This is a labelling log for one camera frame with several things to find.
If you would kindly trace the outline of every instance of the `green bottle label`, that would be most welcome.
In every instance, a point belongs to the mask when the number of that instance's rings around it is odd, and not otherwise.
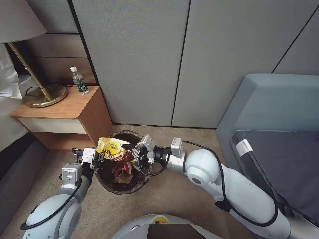
[[[87,91],[87,86],[86,86],[86,83],[85,83],[85,82],[80,83],[80,84],[76,84],[76,87],[77,87],[77,90],[78,90],[79,92]]]

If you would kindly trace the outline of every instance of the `lamp shade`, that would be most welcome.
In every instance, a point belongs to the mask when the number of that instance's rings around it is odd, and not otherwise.
[[[25,0],[1,0],[0,43],[27,40],[45,32]]]

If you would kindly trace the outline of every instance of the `lamp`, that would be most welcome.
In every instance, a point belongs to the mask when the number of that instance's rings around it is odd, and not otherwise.
[[[24,98],[24,103],[33,108],[49,106],[63,100],[68,91],[65,86],[43,86],[13,44],[16,41],[37,37],[46,32],[25,0],[2,0],[0,6],[0,43],[8,43],[25,69],[30,73],[39,88]]]

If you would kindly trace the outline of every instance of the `bottle cap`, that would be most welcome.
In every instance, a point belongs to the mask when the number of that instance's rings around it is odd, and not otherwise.
[[[77,72],[77,67],[76,67],[76,66],[72,66],[72,67],[71,67],[71,71],[72,71],[72,72]]]

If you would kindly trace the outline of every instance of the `yellow snack wrapper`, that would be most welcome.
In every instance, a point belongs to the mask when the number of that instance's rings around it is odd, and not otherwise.
[[[115,139],[115,138],[104,138],[99,139],[99,144],[96,151],[101,154],[104,158],[112,161],[129,161],[136,162],[134,156],[126,149],[122,148],[123,144],[129,144],[129,142]]]

